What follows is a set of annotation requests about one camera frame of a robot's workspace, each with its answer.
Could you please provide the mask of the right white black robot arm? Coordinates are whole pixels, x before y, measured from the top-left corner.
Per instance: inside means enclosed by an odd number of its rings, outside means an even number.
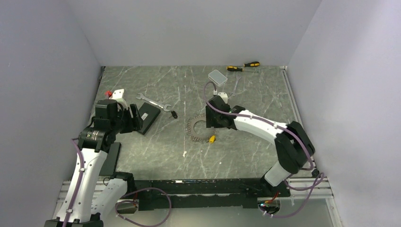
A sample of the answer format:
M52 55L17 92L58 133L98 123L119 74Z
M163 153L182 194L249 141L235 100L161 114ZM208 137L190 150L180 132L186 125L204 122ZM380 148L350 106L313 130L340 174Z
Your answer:
M261 178L261 192L266 196L274 195L281 182L302 170L315 153L300 123L271 121L238 105L231 108L220 95L207 102L206 126L245 131L275 146L278 160Z

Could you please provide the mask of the black key fob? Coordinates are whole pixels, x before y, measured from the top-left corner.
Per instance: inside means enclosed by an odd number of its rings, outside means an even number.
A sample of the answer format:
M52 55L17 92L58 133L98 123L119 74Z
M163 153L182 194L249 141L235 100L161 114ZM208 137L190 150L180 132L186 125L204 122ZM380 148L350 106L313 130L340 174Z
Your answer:
M172 110L172 111L170 112L170 114L171 114L171 116L170 116L169 118L174 118L174 119L177 119L177 118L178 118L178 114L176 113L176 111Z

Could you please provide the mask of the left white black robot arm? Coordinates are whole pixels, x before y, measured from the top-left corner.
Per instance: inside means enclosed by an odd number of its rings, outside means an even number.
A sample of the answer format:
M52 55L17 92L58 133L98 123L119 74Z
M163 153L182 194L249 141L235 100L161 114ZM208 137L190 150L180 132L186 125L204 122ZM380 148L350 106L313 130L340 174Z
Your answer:
M94 198L97 180L116 135L141 130L143 120L135 104L103 99L95 106L91 123L73 139L77 161L67 195L55 219L46 227L102 227L117 201L136 192L132 173L115 172L99 196Z

